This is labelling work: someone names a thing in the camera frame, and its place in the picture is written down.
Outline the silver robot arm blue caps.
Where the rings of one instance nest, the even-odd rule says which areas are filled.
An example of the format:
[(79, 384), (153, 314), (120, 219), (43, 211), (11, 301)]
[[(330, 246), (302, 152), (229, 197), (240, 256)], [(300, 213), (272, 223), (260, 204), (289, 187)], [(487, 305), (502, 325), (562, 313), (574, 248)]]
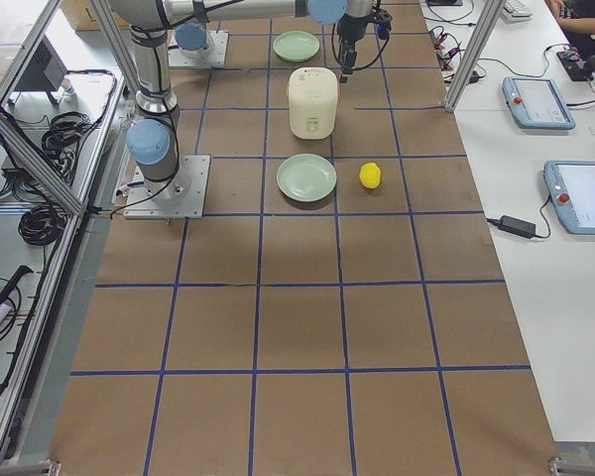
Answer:
[(138, 107), (156, 121), (179, 111), (172, 91), (168, 32), (178, 46), (196, 51), (206, 45), (205, 26), (212, 21), (309, 17), (333, 27), (340, 83), (358, 70), (356, 44), (384, 11), (379, 1), (111, 1), (111, 9), (129, 23), (139, 90)]

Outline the far robot base blue cap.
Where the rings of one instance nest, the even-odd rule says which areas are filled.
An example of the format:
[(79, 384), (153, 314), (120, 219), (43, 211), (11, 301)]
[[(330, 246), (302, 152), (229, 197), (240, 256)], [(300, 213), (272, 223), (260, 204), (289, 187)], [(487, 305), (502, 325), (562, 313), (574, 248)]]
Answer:
[(202, 24), (180, 25), (175, 29), (174, 37), (178, 48), (185, 57), (199, 59), (208, 55), (207, 32)]

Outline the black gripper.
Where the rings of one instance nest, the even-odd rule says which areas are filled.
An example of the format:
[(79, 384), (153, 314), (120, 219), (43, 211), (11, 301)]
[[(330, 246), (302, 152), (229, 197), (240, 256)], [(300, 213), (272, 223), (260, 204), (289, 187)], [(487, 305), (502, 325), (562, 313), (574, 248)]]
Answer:
[(340, 42), (339, 59), (341, 66), (340, 82), (346, 83), (349, 74), (354, 71), (356, 63), (357, 52), (353, 42), (344, 41), (360, 41), (364, 38), (367, 25), (369, 23), (369, 15), (354, 16), (346, 13), (337, 23), (337, 34), (342, 40)]

